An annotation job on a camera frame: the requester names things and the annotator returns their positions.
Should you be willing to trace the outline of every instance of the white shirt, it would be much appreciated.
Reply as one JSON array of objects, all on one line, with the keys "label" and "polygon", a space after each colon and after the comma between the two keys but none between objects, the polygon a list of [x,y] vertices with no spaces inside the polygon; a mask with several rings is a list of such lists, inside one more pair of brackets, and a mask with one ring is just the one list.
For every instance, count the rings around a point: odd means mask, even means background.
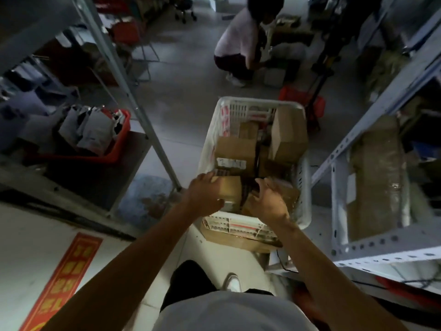
[{"label": "white shirt", "polygon": [[256,21],[253,20],[248,9],[244,8],[234,17],[219,39],[214,55],[224,57],[226,55],[241,54],[253,59],[258,34]]},{"label": "white shirt", "polygon": [[217,291],[166,307],[152,331],[318,331],[292,302]]}]

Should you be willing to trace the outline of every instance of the shelf post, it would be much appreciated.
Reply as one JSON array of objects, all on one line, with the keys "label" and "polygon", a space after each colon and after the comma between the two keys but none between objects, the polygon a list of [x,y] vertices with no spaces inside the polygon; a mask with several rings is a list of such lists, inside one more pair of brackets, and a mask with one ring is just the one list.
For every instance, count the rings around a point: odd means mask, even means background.
[{"label": "shelf post", "polygon": [[124,91],[124,94],[129,100],[132,111],[135,113],[139,120],[141,127],[144,129],[147,137],[152,142],[152,146],[156,151],[162,165],[165,168],[170,180],[172,181],[174,187],[179,191],[181,190],[181,185],[179,180],[173,170],[172,165],[168,161],[167,155],[162,148],[161,143],[153,129],[153,126],[147,117],[144,108],[137,102],[135,97],[135,90],[133,85],[130,83],[124,66],[119,59],[115,48],[112,45],[111,40],[107,35],[102,32],[102,22],[98,15],[92,0],[72,0],[75,8],[78,10],[81,18],[90,30],[93,38],[95,39],[96,45],[100,50],[101,54],[106,59],[106,62],[115,77],[116,82],[119,87]]}]

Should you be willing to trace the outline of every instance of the hand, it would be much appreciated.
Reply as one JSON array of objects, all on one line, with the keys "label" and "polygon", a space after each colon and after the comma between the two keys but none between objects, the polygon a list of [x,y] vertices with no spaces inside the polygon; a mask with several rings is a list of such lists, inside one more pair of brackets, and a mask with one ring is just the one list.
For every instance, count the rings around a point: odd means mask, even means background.
[{"label": "hand", "polygon": [[273,228],[276,224],[289,221],[286,204],[278,186],[269,178],[256,179],[259,184],[259,198],[251,199],[251,214]]},{"label": "hand", "polygon": [[224,205],[224,200],[219,200],[221,179],[211,182],[213,176],[214,172],[199,174],[182,197],[181,203],[195,218],[210,216]]}]

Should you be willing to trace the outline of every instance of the white floor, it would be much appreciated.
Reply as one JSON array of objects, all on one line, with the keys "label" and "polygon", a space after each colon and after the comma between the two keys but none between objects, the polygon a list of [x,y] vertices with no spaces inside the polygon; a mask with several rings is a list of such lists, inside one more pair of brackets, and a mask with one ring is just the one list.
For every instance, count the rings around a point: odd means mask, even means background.
[{"label": "white floor", "polygon": [[[213,61],[216,43],[229,22],[222,21],[220,14],[204,4],[196,5],[195,13],[198,21],[193,22],[189,18],[184,25],[175,21],[173,10],[169,9],[152,23],[146,42],[151,41],[161,61],[150,63],[152,80],[141,83],[137,88],[138,100],[152,121],[184,187],[196,175],[212,113],[220,97],[277,99],[279,95],[279,89],[263,86],[262,71],[256,74],[252,87],[231,86],[225,80],[225,72],[218,70]],[[308,60],[302,65],[296,81],[299,89],[308,89],[314,80],[315,75],[309,68],[322,46],[323,43],[317,38],[309,49]],[[155,59],[150,48],[146,47],[146,52],[147,59]],[[322,131],[311,137],[311,165],[319,165],[364,112],[362,85],[354,81],[354,46],[346,47],[342,55],[343,60],[336,66],[336,76],[322,91],[328,105],[321,120]],[[141,51],[135,51],[134,56],[141,58]],[[142,67],[142,63],[135,65],[134,72],[141,74],[140,78],[146,78],[147,73],[143,72]],[[119,102],[124,102],[124,96],[118,90],[113,90],[113,93]],[[133,121],[132,129],[142,132],[136,121]],[[139,172],[168,178],[154,151],[147,154]],[[207,242],[199,230],[192,226],[146,294],[132,321],[134,331],[152,328],[174,269],[188,259],[197,261],[217,287],[221,287],[228,273],[234,272],[239,276],[244,290],[257,288],[286,298],[288,296],[278,277],[270,278],[264,273],[255,255]]]}]

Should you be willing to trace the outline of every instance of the white plastic basket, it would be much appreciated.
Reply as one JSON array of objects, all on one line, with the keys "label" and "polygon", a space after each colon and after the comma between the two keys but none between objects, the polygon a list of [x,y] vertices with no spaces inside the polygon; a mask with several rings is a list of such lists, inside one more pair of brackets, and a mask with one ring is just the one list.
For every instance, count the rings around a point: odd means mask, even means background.
[{"label": "white plastic basket", "polygon": [[[214,149],[220,136],[238,136],[241,122],[251,120],[269,122],[274,119],[276,109],[280,105],[302,109],[297,102],[261,100],[242,97],[221,97],[214,110],[208,128],[204,147],[199,161],[198,174],[214,169]],[[311,223],[311,174],[308,151],[301,157],[293,183],[300,190],[300,197],[295,211],[296,222],[301,229]],[[203,219],[204,225],[215,231],[257,239],[265,242],[277,240],[274,232],[256,217],[218,211]]]}]

